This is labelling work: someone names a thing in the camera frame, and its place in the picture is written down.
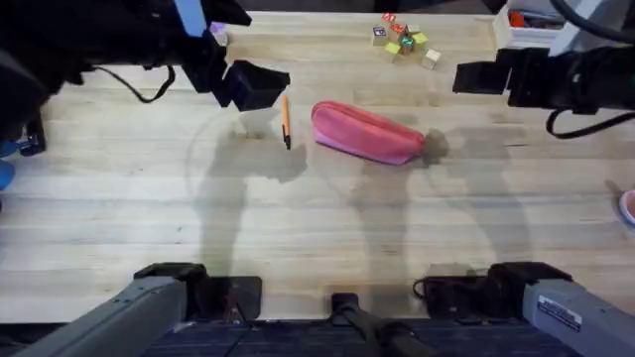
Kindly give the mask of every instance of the orange pencil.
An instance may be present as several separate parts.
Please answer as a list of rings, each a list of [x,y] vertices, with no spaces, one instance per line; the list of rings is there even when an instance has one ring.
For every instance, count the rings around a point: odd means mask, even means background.
[[[291,150],[291,126],[289,126],[289,102],[287,96],[282,96],[282,136],[287,145],[287,150]]]

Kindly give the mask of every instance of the white label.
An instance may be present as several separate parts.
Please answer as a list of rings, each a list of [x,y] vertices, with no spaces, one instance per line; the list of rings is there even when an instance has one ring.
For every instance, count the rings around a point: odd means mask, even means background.
[[[576,332],[579,332],[582,328],[582,316],[548,297],[538,296],[538,310],[555,318]]]

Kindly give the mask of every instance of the pink pouch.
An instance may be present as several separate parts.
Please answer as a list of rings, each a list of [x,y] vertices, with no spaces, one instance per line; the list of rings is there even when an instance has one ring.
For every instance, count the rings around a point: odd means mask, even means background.
[[[384,164],[402,165],[421,154],[424,135],[379,115],[333,101],[311,116],[316,142]]]

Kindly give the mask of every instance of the wooden tabletop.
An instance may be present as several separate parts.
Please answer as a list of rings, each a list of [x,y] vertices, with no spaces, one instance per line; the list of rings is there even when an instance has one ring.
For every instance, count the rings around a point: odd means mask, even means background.
[[[493,58],[491,17],[399,15],[443,54],[434,71],[379,59],[377,15],[253,18],[230,29],[229,57],[291,74],[293,150],[279,104],[222,109],[184,75],[152,105],[100,73],[67,86],[45,109],[50,149],[13,158],[2,194],[0,321],[71,320],[164,261],[262,277],[264,318],[325,316],[332,292],[420,314],[414,279],[519,260],[553,264],[635,312],[635,238],[613,210],[634,184],[632,125],[558,141],[546,111],[452,94],[457,63]],[[114,69],[148,95],[166,76]],[[322,100],[432,132],[431,154],[390,167],[317,145]]]

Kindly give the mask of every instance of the wooden block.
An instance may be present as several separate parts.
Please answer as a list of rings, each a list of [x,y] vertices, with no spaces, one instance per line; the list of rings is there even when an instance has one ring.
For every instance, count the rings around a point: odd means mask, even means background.
[[[401,54],[407,55],[412,52],[414,45],[415,41],[413,40],[413,38],[411,38],[410,36],[404,36],[404,38],[401,39]]]
[[[395,16],[394,14],[383,13],[381,15],[381,23],[380,23],[380,25],[384,29],[390,29],[390,27],[393,26],[393,24],[395,23],[396,19],[397,19],[397,16]]]
[[[408,24],[408,35],[415,35],[421,32],[421,27],[416,24]]]
[[[421,61],[421,65],[427,69],[434,69],[435,65],[441,58],[441,54],[435,50],[428,49],[424,55],[424,59]]]
[[[426,37],[426,35],[419,33],[419,34],[413,35],[413,41],[415,42],[413,50],[415,52],[422,52],[426,48],[426,44],[428,43],[428,38]]]
[[[401,46],[399,46],[398,44],[388,43],[384,47],[384,51],[382,51],[381,57],[382,59],[392,63],[393,61],[395,61],[395,58],[399,54],[400,49]]]
[[[393,24],[388,31],[388,41],[394,42],[395,44],[401,43],[401,39],[404,38],[408,28],[401,24]]]
[[[386,46],[388,44],[388,34],[383,27],[374,27],[371,43],[373,46]]]

